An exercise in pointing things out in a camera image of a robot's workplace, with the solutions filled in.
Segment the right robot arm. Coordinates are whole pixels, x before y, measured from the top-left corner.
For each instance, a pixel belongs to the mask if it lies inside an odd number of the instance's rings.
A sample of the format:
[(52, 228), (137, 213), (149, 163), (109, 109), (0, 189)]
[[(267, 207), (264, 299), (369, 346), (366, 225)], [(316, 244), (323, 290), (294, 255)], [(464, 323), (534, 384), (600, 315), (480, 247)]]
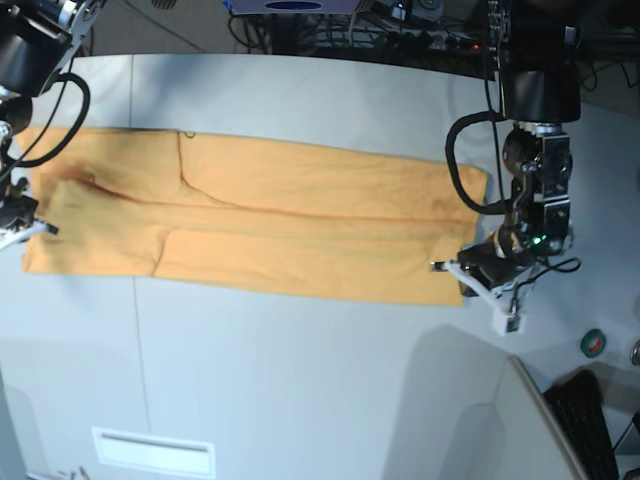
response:
[[(1, 3), (1, 247), (33, 235), (56, 234), (57, 227), (36, 217), (39, 202), (27, 195), (29, 181), (14, 182), (18, 169), (39, 167), (58, 156), (79, 132), (87, 117), (91, 94), (87, 82), (64, 67), (76, 53), (103, 10), (103, 1), (3, 1)], [(66, 135), (34, 160), (9, 154), (15, 137), (31, 123), (33, 100), (55, 84), (76, 85), (82, 94), (79, 114)]]

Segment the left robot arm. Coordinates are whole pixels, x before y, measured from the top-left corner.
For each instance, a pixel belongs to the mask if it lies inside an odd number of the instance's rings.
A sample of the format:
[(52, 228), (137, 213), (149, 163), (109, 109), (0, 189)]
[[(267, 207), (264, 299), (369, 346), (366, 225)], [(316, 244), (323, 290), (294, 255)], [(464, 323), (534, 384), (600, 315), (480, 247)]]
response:
[[(481, 215), (500, 215), (502, 225), (483, 243), (461, 250), (463, 274), (495, 292), (527, 270), (558, 256), (572, 234), (569, 182), (573, 168), (567, 123), (580, 118), (576, 53), (579, 30), (568, 19), (532, 1), (489, 1), (482, 42), (484, 75), (499, 86), (497, 109), (458, 119), (445, 142), (456, 193)], [(455, 142), (467, 127), (509, 121), (499, 165), (512, 176), (511, 194), (482, 205), (465, 191)]]

